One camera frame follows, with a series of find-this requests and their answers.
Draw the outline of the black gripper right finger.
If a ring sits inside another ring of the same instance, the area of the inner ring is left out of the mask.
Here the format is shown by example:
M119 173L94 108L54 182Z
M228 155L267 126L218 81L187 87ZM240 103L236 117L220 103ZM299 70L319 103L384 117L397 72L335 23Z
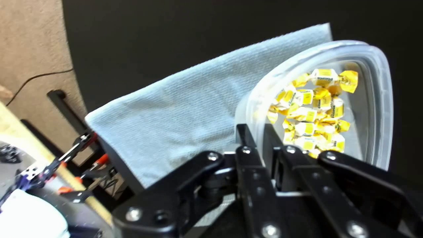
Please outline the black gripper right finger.
M295 145L266 128L263 157L277 194L287 208L290 238L370 238L369 219L353 204L333 174Z

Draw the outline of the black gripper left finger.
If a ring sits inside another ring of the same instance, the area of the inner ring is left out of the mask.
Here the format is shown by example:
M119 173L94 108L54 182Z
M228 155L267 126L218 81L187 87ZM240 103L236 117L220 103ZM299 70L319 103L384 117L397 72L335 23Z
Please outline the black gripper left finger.
M249 238L283 238L278 199L269 170L246 124L237 125L238 198L242 200Z

